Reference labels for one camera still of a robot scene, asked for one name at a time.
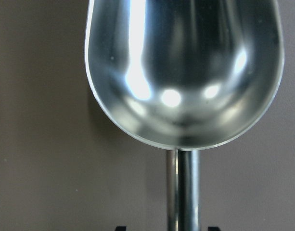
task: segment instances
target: gray background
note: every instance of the gray background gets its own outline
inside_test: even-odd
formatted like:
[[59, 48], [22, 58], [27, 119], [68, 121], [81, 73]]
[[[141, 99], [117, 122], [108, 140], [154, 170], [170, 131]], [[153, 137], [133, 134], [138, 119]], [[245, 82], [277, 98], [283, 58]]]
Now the gray background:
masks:
[[[0, 0], [0, 231], [166, 230], [163, 150], [105, 117], [83, 60], [88, 1]], [[295, 0], [265, 116], [202, 152], [203, 230], [295, 231]]]

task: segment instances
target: black object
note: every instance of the black object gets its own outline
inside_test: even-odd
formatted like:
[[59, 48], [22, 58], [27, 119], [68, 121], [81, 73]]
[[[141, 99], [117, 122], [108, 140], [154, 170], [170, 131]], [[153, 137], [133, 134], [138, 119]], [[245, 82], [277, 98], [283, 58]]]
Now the black object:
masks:
[[126, 231], [126, 226], [117, 226], [117, 228], [115, 229], [115, 231]]
[[219, 227], [208, 227], [208, 231], [221, 231]]

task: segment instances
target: cylindrical handle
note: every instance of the cylindrical handle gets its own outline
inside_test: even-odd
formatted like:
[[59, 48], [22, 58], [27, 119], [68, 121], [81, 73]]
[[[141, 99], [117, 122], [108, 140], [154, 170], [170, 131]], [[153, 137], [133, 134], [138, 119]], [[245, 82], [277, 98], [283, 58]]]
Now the cylindrical handle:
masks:
[[167, 151], [168, 231], [200, 231], [199, 151]]

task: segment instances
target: shiny metal surface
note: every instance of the shiny metal surface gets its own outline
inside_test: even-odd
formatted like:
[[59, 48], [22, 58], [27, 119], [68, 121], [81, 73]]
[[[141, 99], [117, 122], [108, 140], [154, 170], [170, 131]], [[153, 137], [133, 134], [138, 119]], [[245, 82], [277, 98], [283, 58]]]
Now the shiny metal surface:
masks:
[[92, 91], [126, 133], [165, 149], [205, 149], [246, 132], [280, 83], [275, 0], [91, 0]]
[[168, 231], [200, 231], [200, 153], [167, 151]]

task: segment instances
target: scoop handle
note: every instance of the scoop handle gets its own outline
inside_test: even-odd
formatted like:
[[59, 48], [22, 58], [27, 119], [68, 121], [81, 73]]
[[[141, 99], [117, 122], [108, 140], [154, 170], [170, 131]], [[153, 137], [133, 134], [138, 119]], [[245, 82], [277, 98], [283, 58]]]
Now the scoop handle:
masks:
[[200, 153], [167, 151], [168, 231], [201, 231]]

